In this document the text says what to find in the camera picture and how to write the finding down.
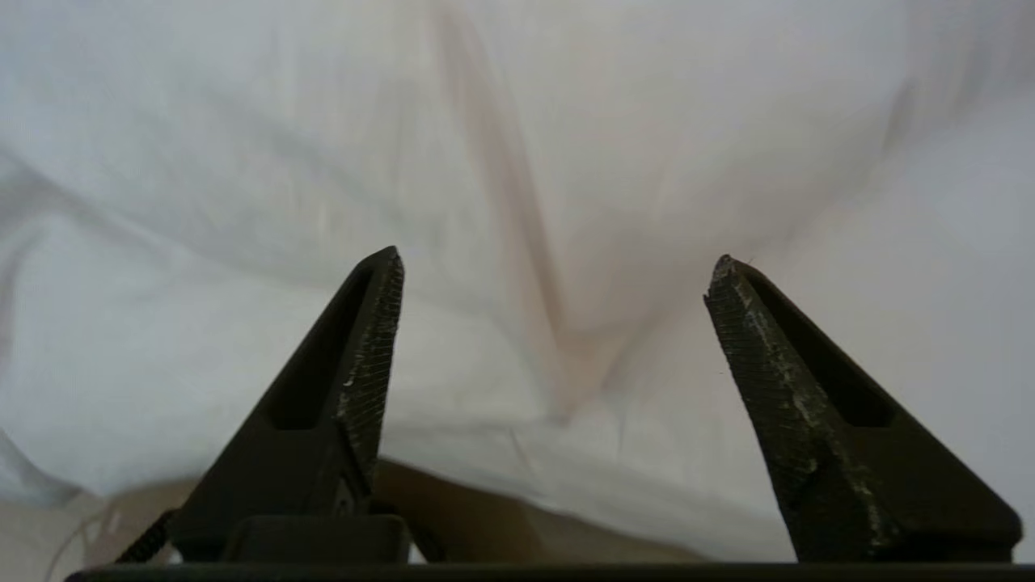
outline brown surface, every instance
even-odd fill
[[[522,501],[381,462],[379,498],[433,533],[449,561],[697,562],[690,552],[629,537]]]

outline white fabric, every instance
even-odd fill
[[[396,244],[400,460],[792,557],[700,301],[733,253],[1035,517],[1007,342],[1031,113],[946,129],[1032,80],[1031,4],[0,10],[0,209],[24,216],[0,216],[0,494],[199,473],[351,265]],[[989,301],[986,277],[1024,285]]]

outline beige surface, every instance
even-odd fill
[[[164,511],[186,499],[190,482],[112,500],[81,494],[62,507],[0,501],[0,580],[50,582],[114,560]],[[379,496],[433,532],[452,561],[688,562],[698,556],[634,540],[521,501],[384,463]]]
[[[0,580],[50,582],[115,559],[161,512],[179,506],[193,483],[112,500],[81,494],[62,507],[0,501]]]

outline black cable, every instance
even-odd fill
[[[166,531],[166,525],[175,515],[176,510],[169,510],[158,516],[158,519],[154,520],[151,527],[145,529],[144,533],[141,533],[140,537],[126,548],[126,551],[122,552],[122,555],[115,560],[115,563],[142,563],[153,558],[155,554],[166,547],[166,542],[169,541],[169,532]]]

